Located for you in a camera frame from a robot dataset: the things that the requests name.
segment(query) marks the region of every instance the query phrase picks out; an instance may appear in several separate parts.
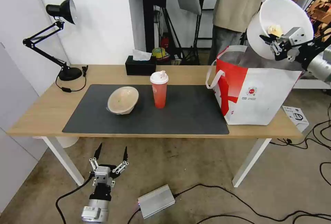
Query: black tissue box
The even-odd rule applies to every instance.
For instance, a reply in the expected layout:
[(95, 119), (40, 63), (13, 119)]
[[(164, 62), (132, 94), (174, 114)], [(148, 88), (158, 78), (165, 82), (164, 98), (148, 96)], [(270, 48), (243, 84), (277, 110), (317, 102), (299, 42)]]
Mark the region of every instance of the black tissue box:
[(156, 71), (156, 57), (151, 56), (148, 61), (135, 61), (133, 56), (128, 56), (125, 68), (128, 76), (150, 76)]

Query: lamp shade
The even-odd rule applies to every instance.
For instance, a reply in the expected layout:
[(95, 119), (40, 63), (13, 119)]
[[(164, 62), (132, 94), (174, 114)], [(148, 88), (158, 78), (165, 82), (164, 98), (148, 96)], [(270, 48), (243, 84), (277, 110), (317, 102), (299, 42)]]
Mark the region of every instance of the lamp shade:
[(47, 5), (46, 12), (53, 17), (62, 17), (72, 24), (76, 24), (76, 7), (73, 0), (65, 0), (61, 5)]

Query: lamp base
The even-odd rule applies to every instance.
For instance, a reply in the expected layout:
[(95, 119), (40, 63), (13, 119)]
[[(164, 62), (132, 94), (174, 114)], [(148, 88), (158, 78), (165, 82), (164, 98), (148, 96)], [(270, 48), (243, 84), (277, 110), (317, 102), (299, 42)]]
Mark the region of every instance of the lamp base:
[(83, 72), (78, 68), (63, 68), (59, 73), (59, 78), (61, 81), (72, 81), (79, 78)]

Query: black desk mat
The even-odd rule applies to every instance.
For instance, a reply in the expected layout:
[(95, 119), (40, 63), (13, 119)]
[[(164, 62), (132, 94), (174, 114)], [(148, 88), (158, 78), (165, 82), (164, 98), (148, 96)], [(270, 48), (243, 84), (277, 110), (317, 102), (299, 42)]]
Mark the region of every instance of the black desk mat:
[(128, 115), (106, 110), (111, 93), (128, 85), (92, 84), (63, 129), (64, 133), (228, 134), (212, 90), (206, 86), (168, 85), (165, 108), (154, 105), (151, 85), (129, 85), (139, 99)]

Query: white bowl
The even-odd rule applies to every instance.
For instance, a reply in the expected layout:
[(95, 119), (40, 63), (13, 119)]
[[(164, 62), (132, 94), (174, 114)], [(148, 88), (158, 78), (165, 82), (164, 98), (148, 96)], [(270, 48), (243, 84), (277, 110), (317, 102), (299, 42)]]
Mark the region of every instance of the white bowl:
[(133, 87), (116, 89), (109, 97), (107, 110), (117, 115), (129, 114), (138, 102), (139, 93)]

